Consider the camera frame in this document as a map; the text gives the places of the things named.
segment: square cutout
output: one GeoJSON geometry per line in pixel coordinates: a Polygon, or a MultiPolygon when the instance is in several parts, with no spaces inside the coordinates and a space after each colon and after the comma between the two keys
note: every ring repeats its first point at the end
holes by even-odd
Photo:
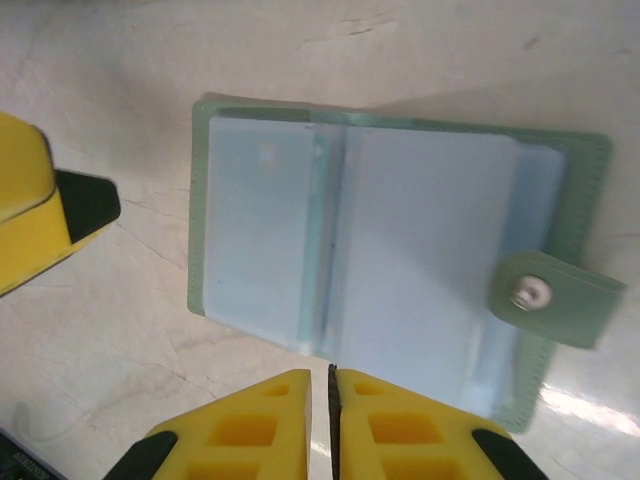
{"type": "Polygon", "coordinates": [[[278,427],[274,415],[227,415],[220,419],[208,444],[226,447],[268,447],[278,427]]]}
{"type": "Polygon", "coordinates": [[[469,480],[453,459],[384,458],[387,480],[469,480]]]}
{"type": "Polygon", "coordinates": [[[442,443],[442,433],[429,417],[417,413],[372,413],[369,427],[376,443],[413,445],[442,443]]]}

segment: white marble table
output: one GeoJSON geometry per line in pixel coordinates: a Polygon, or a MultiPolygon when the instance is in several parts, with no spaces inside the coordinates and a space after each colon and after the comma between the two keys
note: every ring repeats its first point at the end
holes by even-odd
{"type": "Polygon", "coordinates": [[[588,266],[630,285],[595,351],[560,348],[521,445],[553,479],[640,469],[640,5],[635,0],[122,0],[0,4],[0,109],[58,166],[119,186],[116,225],[0,300],[0,425],[98,480],[174,414],[325,363],[186,309],[190,108],[205,93],[595,130],[611,166],[588,266]]]}

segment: leather tab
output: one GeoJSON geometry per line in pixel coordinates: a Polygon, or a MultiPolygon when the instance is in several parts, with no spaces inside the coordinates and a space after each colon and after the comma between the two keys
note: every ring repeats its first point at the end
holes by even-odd
{"type": "Polygon", "coordinates": [[[502,258],[491,281],[489,308],[499,319],[550,340],[593,348],[621,298],[625,285],[537,251],[502,258]],[[514,302],[523,277],[551,289],[548,305],[526,310],[514,302]]]}

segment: black rubber pad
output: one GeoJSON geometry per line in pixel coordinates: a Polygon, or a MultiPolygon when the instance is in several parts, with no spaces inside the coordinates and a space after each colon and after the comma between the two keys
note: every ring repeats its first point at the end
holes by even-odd
{"type": "Polygon", "coordinates": [[[329,437],[331,439],[331,470],[333,480],[340,480],[340,415],[342,403],[338,390],[338,367],[329,365],[329,437]]]}
{"type": "Polygon", "coordinates": [[[549,480],[510,438],[485,429],[474,430],[472,435],[504,480],[549,480]]]}
{"type": "Polygon", "coordinates": [[[82,240],[120,216],[118,191],[111,180],[56,170],[56,184],[71,243],[82,240]]]}
{"type": "Polygon", "coordinates": [[[175,433],[160,432],[134,443],[104,480],[152,480],[177,441],[175,433]]]}

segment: yellow plastic part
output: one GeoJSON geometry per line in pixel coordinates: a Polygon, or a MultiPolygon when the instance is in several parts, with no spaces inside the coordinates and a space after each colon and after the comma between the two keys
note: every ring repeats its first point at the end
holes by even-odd
{"type": "Polygon", "coordinates": [[[44,136],[33,126],[0,112],[0,223],[50,197],[53,165],[44,136]]]}
{"type": "Polygon", "coordinates": [[[495,423],[355,370],[338,370],[341,480],[502,480],[471,432],[495,423]]]}
{"type": "Polygon", "coordinates": [[[178,435],[154,480],[307,478],[311,377],[291,370],[155,427],[178,435]]]}
{"type": "Polygon", "coordinates": [[[71,255],[71,247],[57,191],[45,203],[0,223],[0,295],[71,255]]]}
{"type": "Polygon", "coordinates": [[[72,243],[44,135],[0,112],[0,296],[80,250],[103,228],[72,243]]]}

